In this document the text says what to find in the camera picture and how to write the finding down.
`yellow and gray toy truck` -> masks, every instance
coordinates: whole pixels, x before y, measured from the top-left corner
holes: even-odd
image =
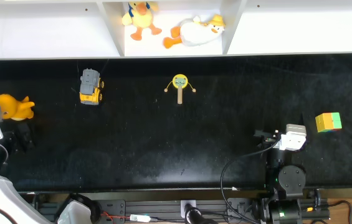
[[[102,101],[101,90],[104,86],[100,74],[92,69],[85,69],[80,77],[80,101],[85,105],[98,105]]]

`green cube face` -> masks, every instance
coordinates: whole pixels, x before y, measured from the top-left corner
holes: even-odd
[[[341,121],[333,120],[333,128],[335,128],[335,129],[341,129],[341,128],[342,128],[342,122],[341,122]]]
[[[332,120],[333,121],[340,121],[339,113],[332,113]]]

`plush toy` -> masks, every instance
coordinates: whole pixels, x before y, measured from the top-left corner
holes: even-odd
[[[25,97],[22,102],[17,101],[14,97],[8,94],[0,95],[0,108],[2,118],[22,121],[26,118],[33,118],[33,111],[31,107],[33,102],[29,102],[29,97]]]
[[[163,45],[167,49],[174,44],[183,43],[185,46],[192,47],[206,44],[220,37],[224,31],[225,24],[220,15],[215,15],[209,23],[201,22],[196,16],[193,20],[185,20],[180,26],[171,29],[171,37],[163,40]]]
[[[129,10],[121,20],[123,25],[128,26],[133,24],[137,27],[137,31],[131,35],[134,40],[141,40],[143,37],[143,29],[150,28],[153,35],[158,35],[162,32],[161,29],[153,25],[153,15],[150,9],[159,10],[158,4],[155,2],[129,2]]]
[[[196,89],[188,82],[188,78],[183,74],[178,74],[173,77],[173,80],[169,82],[169,85],[164,89],[164,92],[168,92],[170,84],[173,83],[173,86],[177,89],[177,103],[183,103],[183,88],[186,88],[188,85],[193,89],[193,92],[196,93]]]

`black table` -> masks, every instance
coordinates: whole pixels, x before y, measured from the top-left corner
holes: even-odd
[[[85,68],[105,81],[100,106],[80,103]],[[182,105],[176,89],[163,91],[178,73],[197,90]],[[352,54],[0,61],[1,93],[36,103],[37,148],[3,173],[21,192],[217,188],[229,159],[257,150],[255,129],[302,119],[309,144],[293,161],[307,187],[352,187]],[[341,131],[316,133],[325,112],[340,113]],[[262,189],[264,164],[236,162],[226,187]]]

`colorful cube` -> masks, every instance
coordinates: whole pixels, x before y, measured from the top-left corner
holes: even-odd
[[[339,113],[323,113],[315,118],[315,122],[319,133],[342,129]]]

